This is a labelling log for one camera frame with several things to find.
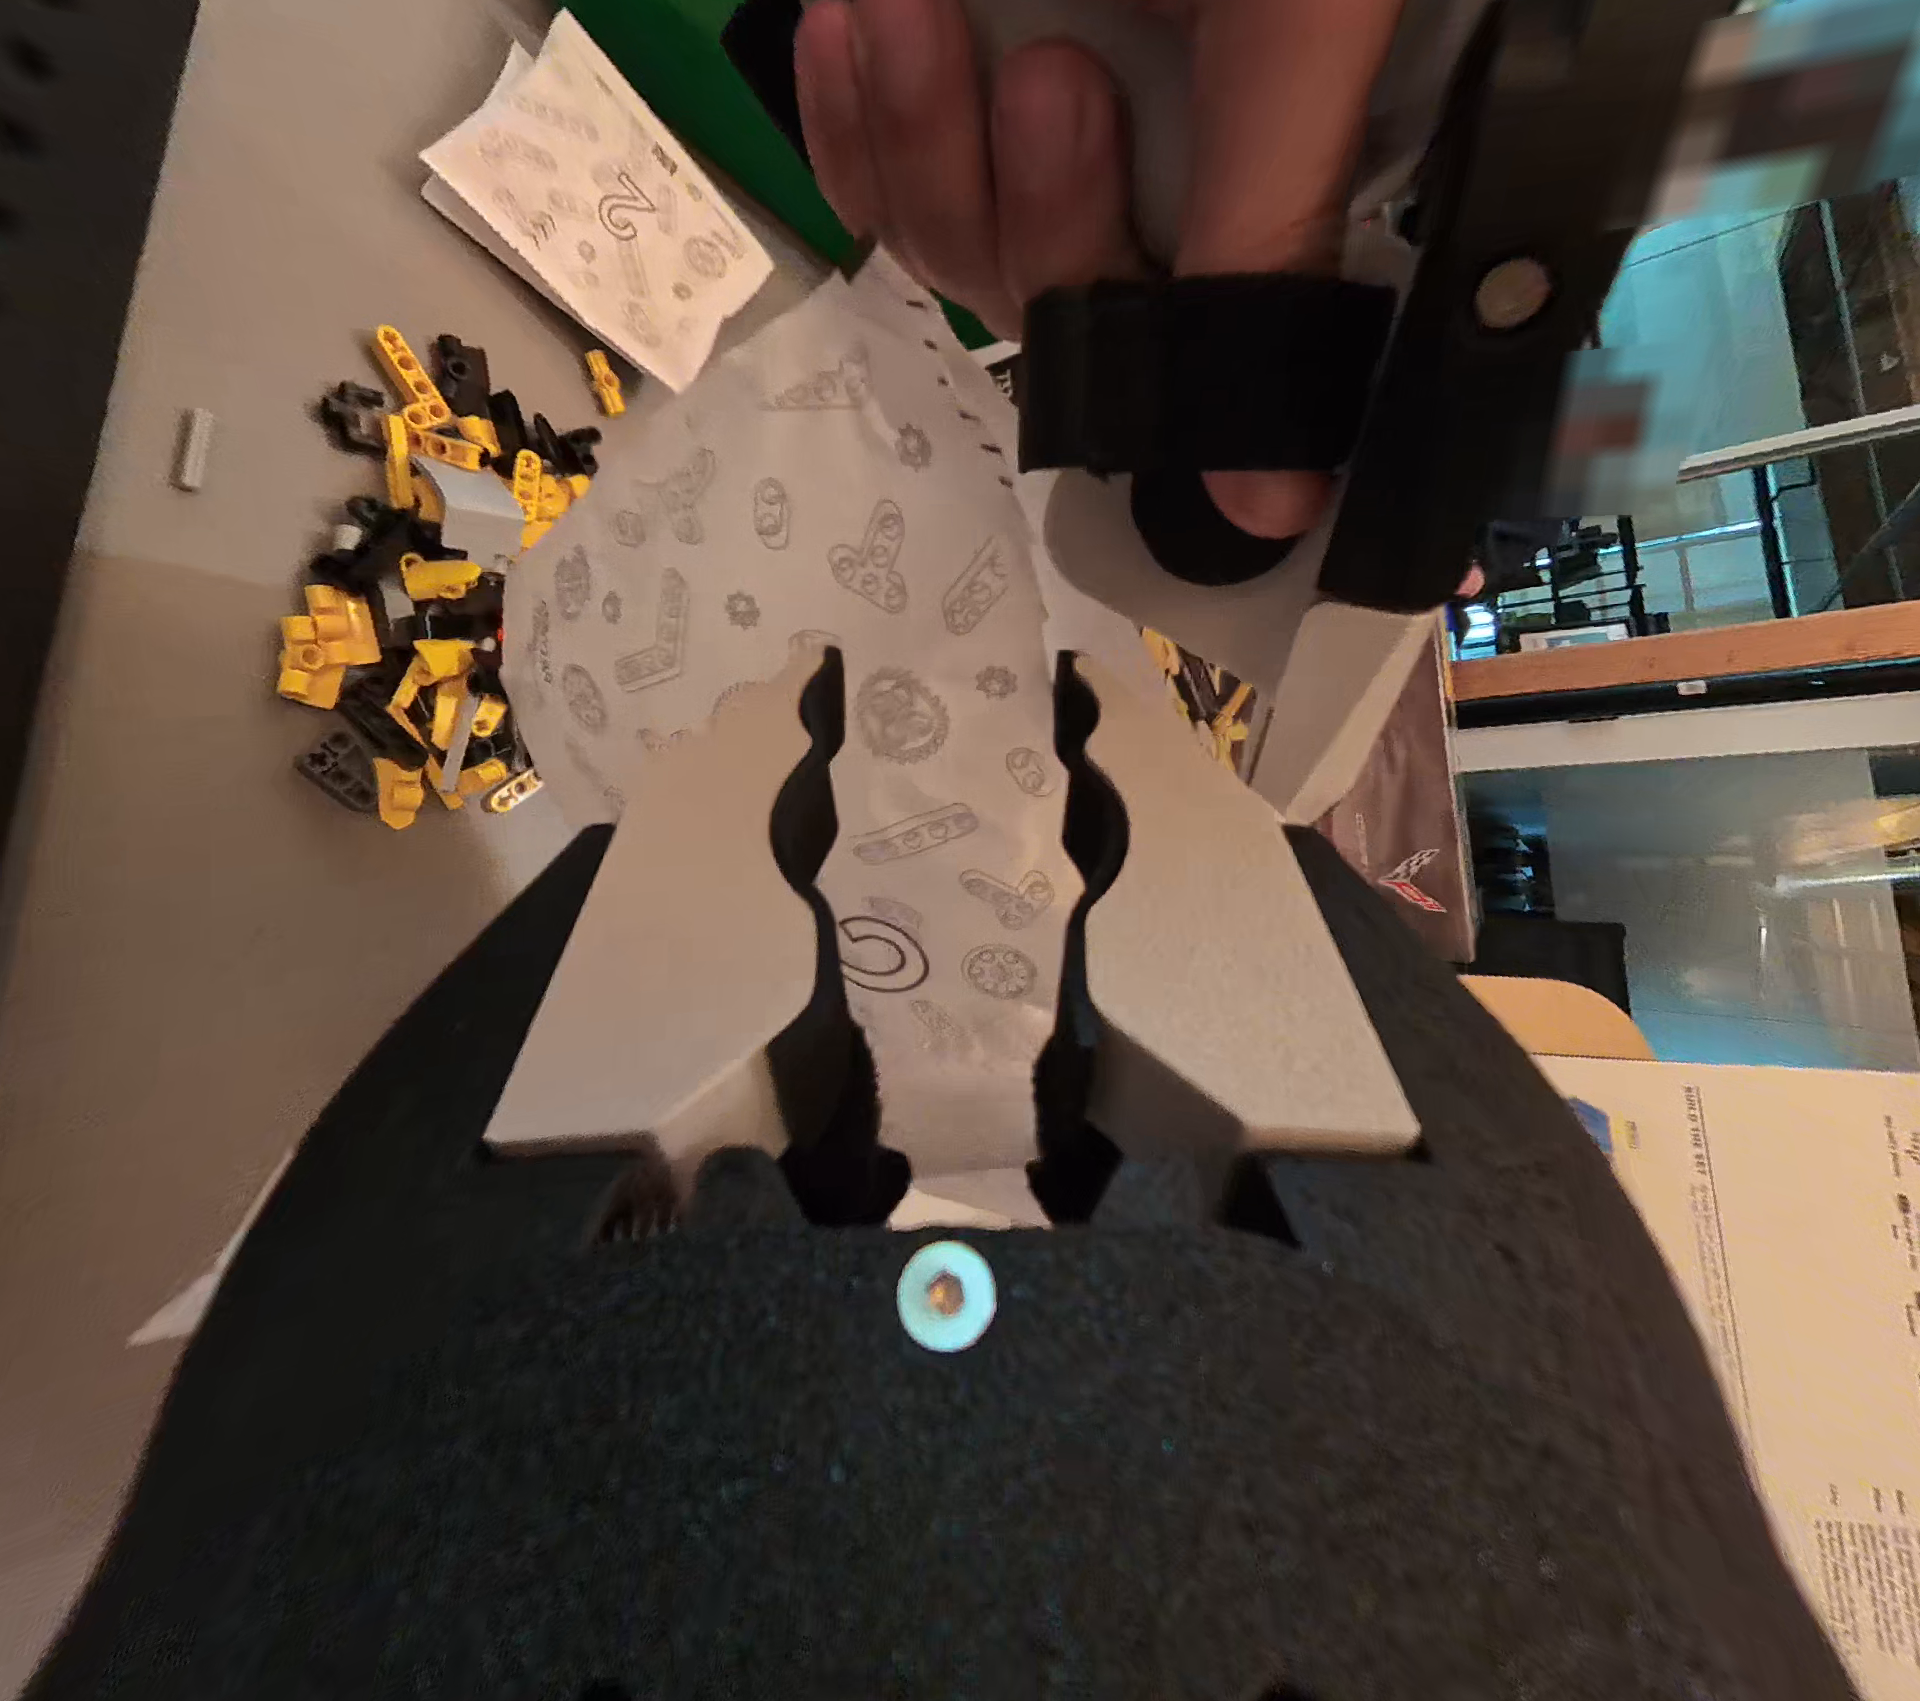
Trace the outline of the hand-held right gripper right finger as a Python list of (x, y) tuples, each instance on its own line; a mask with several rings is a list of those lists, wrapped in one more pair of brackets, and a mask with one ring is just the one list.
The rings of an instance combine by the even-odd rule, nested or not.
[(1407, 1095), (1282, 823), (1177, 699), (1059, 658), (1064, 852), (1088, 878), (1064, 1024), (1088, 1113), (1130, 1163), (1407, 1150)]

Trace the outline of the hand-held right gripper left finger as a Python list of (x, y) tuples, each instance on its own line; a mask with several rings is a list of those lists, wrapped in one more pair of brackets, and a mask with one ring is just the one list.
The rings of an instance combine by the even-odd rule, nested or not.
[(831, 852), (843, 654), (806, 646), (659, 745), (484, 1113), (495, 1150), (812, 1148), (850, 1085)]

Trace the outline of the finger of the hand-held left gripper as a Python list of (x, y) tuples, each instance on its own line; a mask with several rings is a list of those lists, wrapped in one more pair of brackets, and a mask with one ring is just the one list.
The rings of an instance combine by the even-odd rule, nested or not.
[(1263, 697), (1254, 799), (1276, 808), (1276, 823), (1324, 823), (1359, 785), (1443, 624), (1429, 606), (1395, 610), (1324, 589), (1331, 523), (1334, 517), (1247, 583), (1189, 583), (1137, 541), (1122, 479), (1050, 476), (1041, 493), (1041, 544), (1064, 583)]

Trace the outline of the small heap of lego pieces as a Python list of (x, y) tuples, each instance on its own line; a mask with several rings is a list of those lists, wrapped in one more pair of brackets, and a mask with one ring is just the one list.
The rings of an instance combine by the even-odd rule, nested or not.
[(1254, 741), (1254, 685), (1235, 683), (1226, 662), (1166, 646), (1162, 629), (1137, 629), (1141, 658), (1162, 662), (1179, 728), (1199, 735), (1199, 745), (1210, 765), (1226, 765), (1235, 775), (1247, 775), (1247, 741)]

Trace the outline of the lego set box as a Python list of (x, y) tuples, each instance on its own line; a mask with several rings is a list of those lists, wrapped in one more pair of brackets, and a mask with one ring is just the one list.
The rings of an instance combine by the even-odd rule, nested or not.
[(1477, 878), (1443, 646), (1407, 662), (1359, 785), (1311, 827), (1445, 972), (1477, 960)]

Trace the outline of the pile of yellow black lego pieces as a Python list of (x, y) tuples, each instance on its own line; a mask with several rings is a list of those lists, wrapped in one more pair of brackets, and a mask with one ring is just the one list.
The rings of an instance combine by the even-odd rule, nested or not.
[(501, 823), (544, 792), (501, 683), (501, 589), (588, 493), (609, 429), (553, 429), (455, 333), (372, 322), (372, 372), (313, 410), (377, 488), (343, 501), (278, 610), (275, 697), (333, 718), (298, 775), (385, 827), (426, 808)]

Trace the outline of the white paper sheet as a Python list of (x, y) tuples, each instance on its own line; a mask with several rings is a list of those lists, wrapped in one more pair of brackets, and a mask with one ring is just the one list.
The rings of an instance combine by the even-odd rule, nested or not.
[(1920, 1082), (1536, 1055), (1712, 1350), (1772, 1535), (1866, 1701), (1920, 1691)]

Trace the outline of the torn paper bag strip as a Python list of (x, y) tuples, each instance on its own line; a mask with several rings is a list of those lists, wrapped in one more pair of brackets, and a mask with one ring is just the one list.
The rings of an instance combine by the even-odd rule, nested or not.
[(471, 116), (421, 147), (426, 203), (595, 348), (687, 389), (776, 258), (563, 5)]

